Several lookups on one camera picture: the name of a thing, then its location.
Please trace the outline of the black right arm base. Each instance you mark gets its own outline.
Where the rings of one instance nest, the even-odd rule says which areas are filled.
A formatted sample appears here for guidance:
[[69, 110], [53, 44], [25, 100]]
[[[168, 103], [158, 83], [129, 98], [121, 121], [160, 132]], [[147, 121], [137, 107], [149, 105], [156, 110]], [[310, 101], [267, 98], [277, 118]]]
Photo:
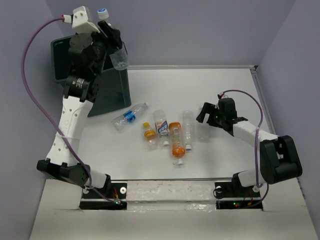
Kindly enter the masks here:
[[212, 191], [217, 210], [263, 210], [260, 190], [255, 186], [242, 186], [238, 177], [217, 181]]

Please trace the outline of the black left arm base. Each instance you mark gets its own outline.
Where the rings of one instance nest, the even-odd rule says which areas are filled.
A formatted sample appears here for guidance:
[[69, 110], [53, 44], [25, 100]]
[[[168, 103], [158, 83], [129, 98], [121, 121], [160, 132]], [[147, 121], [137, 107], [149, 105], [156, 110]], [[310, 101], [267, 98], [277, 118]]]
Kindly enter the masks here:
[[111, 182], [109, 192], [105, 197], [101, 197], [97, 192], [90, 189], [83, 190], [79, 208], [81, 210], [108, 210], [108, 211], [122, 211], [127, 209], [127, 181]]

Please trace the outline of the small bottle orange label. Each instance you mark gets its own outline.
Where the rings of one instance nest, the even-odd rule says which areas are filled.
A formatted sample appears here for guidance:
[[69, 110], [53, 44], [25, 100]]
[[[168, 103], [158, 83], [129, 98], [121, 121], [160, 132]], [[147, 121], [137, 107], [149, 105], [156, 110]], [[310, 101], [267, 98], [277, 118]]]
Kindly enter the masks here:
[[155, 150], [158, 147], [157, 134], [148, 122], [143, 125], [143, 141], [147, 151]]

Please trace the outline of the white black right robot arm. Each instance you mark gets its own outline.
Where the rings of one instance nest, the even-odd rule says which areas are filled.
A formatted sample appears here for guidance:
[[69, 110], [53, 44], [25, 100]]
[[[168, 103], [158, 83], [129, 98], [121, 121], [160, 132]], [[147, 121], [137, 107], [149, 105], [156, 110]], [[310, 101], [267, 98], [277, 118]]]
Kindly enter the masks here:
[[204, 103], [196, 121], [203, 123], [206, 115], [209, 126], [243, 140], [259, 154], [256, 168], [232, 176], [230, 190], [235, 196], [242, 196], [249, 187], [273, 185], [302, 175], [303, 168], [293, 138], [260, 130], [247, 118], [238, 116], [232, 98], [219, 99], [217, 104]]

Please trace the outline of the clear bottle white cap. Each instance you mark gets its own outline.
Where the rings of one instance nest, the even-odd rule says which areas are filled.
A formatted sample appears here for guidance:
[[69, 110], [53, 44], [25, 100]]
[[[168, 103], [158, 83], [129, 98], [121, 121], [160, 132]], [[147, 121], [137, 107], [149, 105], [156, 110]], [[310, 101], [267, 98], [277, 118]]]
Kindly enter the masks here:
[[193, 149], [193, 142], [195, 138], [195, 117], [192, 111], [186, 110], [182, 113], [182, 130], [184, 137], [185, 150], [191, 151]]

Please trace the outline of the clear crushed bottle blue cap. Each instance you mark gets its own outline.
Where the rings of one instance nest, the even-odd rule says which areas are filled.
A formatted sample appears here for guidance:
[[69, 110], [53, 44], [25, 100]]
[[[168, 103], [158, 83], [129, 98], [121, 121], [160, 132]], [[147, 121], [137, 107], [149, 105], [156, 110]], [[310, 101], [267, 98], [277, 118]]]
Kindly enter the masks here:
[[[100, 8], [97, 11], [97, 15], [98, 15], [99, 21], [106, 21], [111, 28], [116, 28], [115, 25], [110, 21], [110, 15], [106, 8]], [[116, 51], [115, 53], [110, 54], [110, 51], [112, 50], [111, 37], [106, 36], [106, 38], [108, 42], [108, 54], [114, 69], [116, 69], [117, 71], [126, 70], [129, 66], [129, 60], [128, 60], [128, 52], [127, 52], [125, 43], [122, 41], [123, 42], [122, 49]]]

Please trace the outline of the clear tall bottle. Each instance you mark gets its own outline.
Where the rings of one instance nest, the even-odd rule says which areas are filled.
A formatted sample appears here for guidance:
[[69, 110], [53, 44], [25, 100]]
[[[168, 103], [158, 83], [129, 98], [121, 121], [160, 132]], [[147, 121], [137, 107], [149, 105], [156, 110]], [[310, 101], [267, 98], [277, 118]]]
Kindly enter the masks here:
[[210, 126], [207, 124], [209, 115], [206, 114], [203, 122], [196, 121], [196, 138], [199, 142], [206, 143], [210, 140]]

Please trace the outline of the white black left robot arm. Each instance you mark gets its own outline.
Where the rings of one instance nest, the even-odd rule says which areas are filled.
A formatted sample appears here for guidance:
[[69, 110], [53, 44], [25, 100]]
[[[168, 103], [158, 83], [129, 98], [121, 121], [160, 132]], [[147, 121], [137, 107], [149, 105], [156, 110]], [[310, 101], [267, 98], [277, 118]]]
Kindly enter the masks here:
[[69, 41], [70, 67], [63, 89], [62, 113], [52, 147], [38, 171], [104, 198], [111, 191], [111, 177], [92, 170], [78, 157], [80, 140], [89, 112], [99, 91], [99, 77], [106, 59], [123, 46], [120, 31], [106, 21], [99, 31], [77, 33]]

